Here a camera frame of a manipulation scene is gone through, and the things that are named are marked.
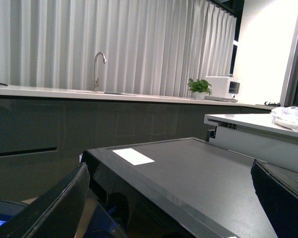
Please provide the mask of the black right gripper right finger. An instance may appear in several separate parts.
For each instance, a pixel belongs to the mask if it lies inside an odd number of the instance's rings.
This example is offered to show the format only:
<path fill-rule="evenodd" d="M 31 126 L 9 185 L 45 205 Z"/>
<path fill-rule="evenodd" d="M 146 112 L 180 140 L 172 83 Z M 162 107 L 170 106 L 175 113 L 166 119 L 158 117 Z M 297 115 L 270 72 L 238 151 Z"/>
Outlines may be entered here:
<path fill-rule="evenodd" d="M 298 238 L 298 172 L 255 159 L 251 177 L 277 237 Z"/>

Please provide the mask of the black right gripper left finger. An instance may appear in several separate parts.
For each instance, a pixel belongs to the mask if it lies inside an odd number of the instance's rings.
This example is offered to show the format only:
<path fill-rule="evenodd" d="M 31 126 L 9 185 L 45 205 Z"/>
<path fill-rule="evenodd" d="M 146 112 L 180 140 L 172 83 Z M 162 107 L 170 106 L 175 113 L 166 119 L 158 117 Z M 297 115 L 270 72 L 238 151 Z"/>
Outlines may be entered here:
<path fill-rule="evenodd" d="M 90 175 L 81 163 L 9 221 L 0 226 L 0 238 L 73 238 L 75 237 Z"/>

